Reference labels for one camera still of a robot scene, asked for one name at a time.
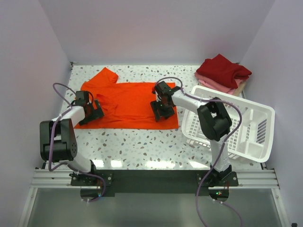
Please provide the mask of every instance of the terrazzo tabletop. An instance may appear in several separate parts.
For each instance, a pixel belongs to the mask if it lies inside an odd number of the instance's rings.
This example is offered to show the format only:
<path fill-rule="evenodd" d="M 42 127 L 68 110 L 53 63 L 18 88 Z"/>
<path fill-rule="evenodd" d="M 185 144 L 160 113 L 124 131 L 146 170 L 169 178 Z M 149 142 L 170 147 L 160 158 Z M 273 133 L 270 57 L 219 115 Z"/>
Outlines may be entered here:
<path fill-rule="evenodd" d="M 75 65 L 68 86 L 74 91 L 80 90 L 85 81 L 104 67 L 118 74 L 117 83 L 155 82 L 174 76 L 183 81 L 187 92 L 198 84 L 194 77 L 197 65 Z M 74 95 L 67 91 L 65 98 L 72 101 Z M 67 104 L 63 103 L 61 113 L 66 108 Z M 178 106 L 177 112 L 179 128 L 176 130 L 75 129 L 78 152 L 93 160 L 97 169 L 209 169 L 211 152 L 187 144 L 181 131 L 184 108 Z M 231 164 L 234 170 L 261 169 L 260 163 L 244 158 L 231 160 Z"/>

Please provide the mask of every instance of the pile of folded clothes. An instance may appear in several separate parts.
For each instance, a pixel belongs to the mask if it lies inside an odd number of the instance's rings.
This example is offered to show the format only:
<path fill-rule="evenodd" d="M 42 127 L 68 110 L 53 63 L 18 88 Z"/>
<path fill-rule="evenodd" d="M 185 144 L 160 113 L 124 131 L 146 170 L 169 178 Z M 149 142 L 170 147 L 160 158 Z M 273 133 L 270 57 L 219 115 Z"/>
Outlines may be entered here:
<path fill-rule="evenodd" d="M 249 75 L 251 71 L 230 62 L 221 54 L 213 59 L 206 59 L 195 73 L 203 86 L 236 96 L 244 89 Z"/>

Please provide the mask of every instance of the folded red towel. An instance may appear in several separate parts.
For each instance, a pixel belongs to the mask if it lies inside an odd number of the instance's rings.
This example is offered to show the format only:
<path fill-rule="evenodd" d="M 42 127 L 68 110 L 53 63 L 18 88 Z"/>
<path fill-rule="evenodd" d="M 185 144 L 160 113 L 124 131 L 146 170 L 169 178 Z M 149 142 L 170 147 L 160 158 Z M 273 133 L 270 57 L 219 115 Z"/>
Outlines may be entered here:
<path fill-rule="evenodd" d="M 230 88 L 238 88 L 235 79 L 246 80 L 251 75 L 247 68 L 230 62 L 220 54 L 213 59 L 206 59 L 197 73 Z"/>

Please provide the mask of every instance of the orange garment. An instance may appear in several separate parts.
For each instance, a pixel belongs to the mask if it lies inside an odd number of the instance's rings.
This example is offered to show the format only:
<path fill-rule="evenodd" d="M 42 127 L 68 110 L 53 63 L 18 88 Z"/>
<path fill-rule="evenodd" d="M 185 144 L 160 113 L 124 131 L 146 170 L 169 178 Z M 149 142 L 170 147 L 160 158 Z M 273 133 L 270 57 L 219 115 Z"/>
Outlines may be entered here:
<path fill-rule="evenodd" d="M 177 129 L 177 110 L 169 119 L 156 122 L 150 102 L 155 83 L 116 83 L 118 75 L 104 68 L 81 90 L 90 91 L 100 102 L 104 117 L 91 121 L 78 129 Z"/>

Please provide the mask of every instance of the white laundry basket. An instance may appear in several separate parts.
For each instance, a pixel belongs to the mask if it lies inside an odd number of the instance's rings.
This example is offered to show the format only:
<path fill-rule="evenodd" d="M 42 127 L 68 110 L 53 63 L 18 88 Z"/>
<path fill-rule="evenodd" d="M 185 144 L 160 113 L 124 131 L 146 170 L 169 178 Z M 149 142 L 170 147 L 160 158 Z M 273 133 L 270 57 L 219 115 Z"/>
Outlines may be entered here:
<path fill-rule="evenodd" d="M 227 141 L 229 158 L 244 157 L 260 163 L 268 160 L 274 136 L 273 108 L 198 85 L 193 87 L 192 94 L 202 98 L 218 97 L 240 109 L 242 124 Z M 239 123 L 239 115 L 231 106 L 226 104 L 224 106 L 232 120 L 232 131 Z M 210 148 L 209 140 L 202 133 L 198 115 L 189 110 L 184 112 L 182 132 L 189 138 L 187 142 L 190 145 Z"/>

